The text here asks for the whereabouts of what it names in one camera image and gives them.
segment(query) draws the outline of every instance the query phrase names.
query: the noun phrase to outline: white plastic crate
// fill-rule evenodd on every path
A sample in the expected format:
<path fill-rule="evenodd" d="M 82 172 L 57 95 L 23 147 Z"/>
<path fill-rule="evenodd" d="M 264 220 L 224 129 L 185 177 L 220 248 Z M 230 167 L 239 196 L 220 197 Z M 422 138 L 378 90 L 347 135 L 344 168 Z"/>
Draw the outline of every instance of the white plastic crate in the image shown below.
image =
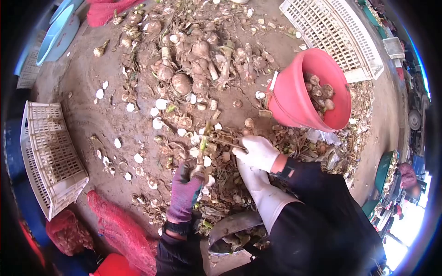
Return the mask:
<path fill-rule="evenodd" d="M 37 79 L 38 73 L 40 72 L 40 67 L 37 66 L 37 56 L 45 36 L 46 31 L 41 30 L 38 32 L 37 39 L 33 47 L 30 49 L 25 63 L 23 64 L 23 68 L 17 82 L 17 89 L 32 89 L 32 87 L 34 86 L 35 80 Z"/>
<path fill-rule="evenodd" d="M 402 43 L 398 37 L 383 39 L 385 50 L 391 59 L 405 58 L 405 52 L 402 48 Z"/>
<path fill-rule="evenodd" d="M 51 221 L 77 200 L 89 182 L 66 128 L 61 105 L 26 102 L 20 142 L 32 190 Z"/>
<path fill-rule="evenodd" d="M 384 71 L 367 29 L 345 0 L 285 0 L 279 9 L 309 48 L 333 57 L 347 82 L 377 79 Z"/>

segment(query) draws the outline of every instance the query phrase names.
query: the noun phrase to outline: light blue basin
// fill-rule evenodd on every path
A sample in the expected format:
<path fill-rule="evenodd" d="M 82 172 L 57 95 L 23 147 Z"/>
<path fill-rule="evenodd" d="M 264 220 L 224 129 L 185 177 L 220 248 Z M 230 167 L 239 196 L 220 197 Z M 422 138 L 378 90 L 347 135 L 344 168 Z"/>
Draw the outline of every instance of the light blue basin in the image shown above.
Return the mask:
<path fill-rule="evenodd" d="M 80 26 L 75 8 L 67 7 L 49 28 L 37 55 L 37 66 L 44 61 L 58 60 L 71 44 Z"/>
<path fill-rule="evenodd" d="M 52 24 L 57 18 L 60 16 L 60 14 L 70 5 L 74 5 L 74 11 L 78 9 L 78 7 L 83 3 L 84 0 L 64 0 L 59 6 L 58 9 L 55 11 L 54 15 L 51 17 L 51 20 L 49 21 L 49 24 Z"/>

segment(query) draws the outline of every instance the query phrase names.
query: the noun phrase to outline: dirt ground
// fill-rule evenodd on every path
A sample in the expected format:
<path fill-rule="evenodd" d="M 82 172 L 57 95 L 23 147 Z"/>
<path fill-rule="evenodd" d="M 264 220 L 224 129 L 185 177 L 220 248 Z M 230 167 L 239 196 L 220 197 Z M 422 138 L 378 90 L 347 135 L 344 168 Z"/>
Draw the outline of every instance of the dirt ground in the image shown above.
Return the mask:
<path fill-rule="evenodd" d="M 271 1 L 252 0 L 249 5 L 254 8 L 256 18 L 264 18 L 266 21 L 275 18 L 275 24 L 290 27 L 291 23 L 279 11 L 279 5 L 282 0 Z M 143 214 L 132 203 L 133 194 L 144 194 L 148 199 L 170 200 L 170 181 L 171 172 L 165 167 L 164 158 L 159 153 L 159 147 L 154 142 L 157 135 L 165 135 L 164 129 L 154 130 L 152 128 L 152 117 L 149 115 L 151 107 L 155 106 L 155 100 L 159 96 L 149 93 L 147 88 L 152 84 L 152 74 L 149 71 L 142 72 L 139 75 L 138 84 L 138 106 L 139 113 L 129 113 L 126 111 L 125 104 L 120 100 L 114 100 L 116 105 L 110 104 L 110 97 L 114 91 L 118 93 L 121 90 L 125 79 L 122 73 L 121 64 L 124 61 L 124 55 L 130 52 L 130 48 L 116 47 L 116 51 L 111 49 L 118 45 L 119 29 L 122 26 L 108 24 L 103 27 L 92 28 L 86 21 L 83 21 L 76 37 L 64 55 L 56 62 L 45 62 L 40 70 L 33 89 L 34 100 L 37 102 L 61 102 L 68 129 L 86 170 L 89 173 L 89 184 L 79 195 L 77 200 L 77 209 L 85 222 L 93 232 L 97 232 L 97 218 L 90 210 L 87 204 L 86 193 L 95 189 L 107 200 L 120 206 L 143 227 L 152 236 L 158 237 L 158 227 L 149 224 L 149 218 Z M 299 45 L 303 41 L 292 39 L 282 32 L 270 31 L 264 36 L 251 36 L 245 34 L 240 28 L 233 33 L 238 36 L 240 43 L 245 45 L 249 42 L 256 44 L 258 38 L 265 45 L 266 51 L 275 58 L 277 67 L 284 68 L 293 60 L 296 52 L 299 52 Z M 102 45 L 106 39 L 110 43 L 105 54 L 96 58 L 93 56 L 93 49 Z M 375 101 L 373 103 L 372 129 L 369 142 L 362 152 L 361 163 L 356 172 L 354 189 L 351 194 L 359 204 L 363 204 L 373 188 L 373 180 L 376 173 L 376 166 L 383 152 L 397 148 L 399 135 L 399 117 L 397 92 L 394 86 L 394 76 L 390 68 L 386 66 L 385 72 L 380 78 L 374 81 Z M 261 84 L 266 84 L 271 79 L 270 75 L 261 75 L 255 81 L 255 84 L 243 90 L 243 94 L 238 89 L 225 90 L 219 92 L 210 91 L 210 96 L 218 100 L 218 108 L 222 111 L 220 122 L 223 127 L 236 129 L 243 128 L 244 120 L 247 117 L 255 118 L 255 124 L 261 125 L 263 129 L 271 129 L 277 122 L 273 119 L 259 119 L 258 110 L 252 106 L 250 99 L 255 98 L 255 92 L 264 90 Z M 109 87 L 105 90 L 104 98 L 98 104 L 94 104 L 96 91 L 101 88 L 104 81 L 109 82 Z M 232 103 L 240 99 L 243 103 L 241 109 L 234 108 Z M 213 111 L 194 111 L 194 126 L 209 119 Z M 96 135 L 103 143 L 109 159 L 114 156 L 118 162 L 125 160 L 129 164 L 128 171 L 132 173 L 134 179 L 132 183 L 126 181 L 117 171 L 115 177 L 109 173 L 103 172 L 103 162 L 97 158 L 97 146 L 91 142 L 90 137 Z M 177 135 L 167 134 L 170 141 L 181 141 L 189 143 L 187 139 Z M 119 138 L 122 147 L 116 149 L 114 139 Z M 162 180 L 157 190 L 148 187 L 144 179 L 136 177 L 134 167 L 138 164 L 134 161 L 134 154 L 140 149 L 140 142 L 145 144 L 148 149 L 149 158 L 142 163 L 145 172 L 155 179 Z M 211 266 L 211 275 L 219 275 L 221 272 L 230 268 L 239 266 L 249 260 L 250 255 L 241 252 L 226 257 L 213 257 L 211 264 L 205 263 L 207 271 Z"/>

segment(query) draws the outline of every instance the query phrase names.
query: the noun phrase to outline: red bucket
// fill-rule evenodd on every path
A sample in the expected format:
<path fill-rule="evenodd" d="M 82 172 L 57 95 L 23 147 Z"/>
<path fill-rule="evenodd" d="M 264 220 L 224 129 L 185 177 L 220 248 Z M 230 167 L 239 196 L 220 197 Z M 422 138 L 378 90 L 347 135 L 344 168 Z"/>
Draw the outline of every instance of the red bucket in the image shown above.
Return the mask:
<path fill-rule="evenodd" d="M 320 85 L 328 83 L 335 91 L 332 97 L 335 109 L 325 113 L 324 121 L 310 101 L 304 83 L 305 72 L 318 76 Z M 344 73 L 333 58 L 322 50 L 308 49 L 297 54 L 290 66 L 278 74 L 268 108 L 282 125 L 334 132 L 347 125 L 351 96 Z"/>

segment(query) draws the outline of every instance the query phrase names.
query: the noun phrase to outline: red sack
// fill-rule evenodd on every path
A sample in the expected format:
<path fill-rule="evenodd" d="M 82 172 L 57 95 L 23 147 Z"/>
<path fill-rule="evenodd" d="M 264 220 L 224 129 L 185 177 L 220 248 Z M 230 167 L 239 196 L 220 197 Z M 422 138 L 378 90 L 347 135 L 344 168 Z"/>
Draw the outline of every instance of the red sack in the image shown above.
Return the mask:
<path fill-rule="evenodd" d="M 121 0 L 113 3 L 113 0 L 87 0 L 91 4 L 88 11 L 88 23 L 91 27 L 103 26 L 117 13 L 130 7 L 143 3 L 144 0 Z"/>
<path fill-rule="evenodd" d="M 129 263 L 146 273 L 156 274 L 156 247 L 158 242 L 146 238 L 146 233 L 127 213 L 103 200 L 94 190 L 88 192 L 91 210 L 99 217 L 99 233 L 126 257 Z"/>
<path fill-rule="evenodd" d="M 82 252 L 84 247 L 94 249 L 94 242 L 88 230 L 70 210 L 65 209 L 48 221 L 46 233 L 57 248 L 68 256 Z"/>

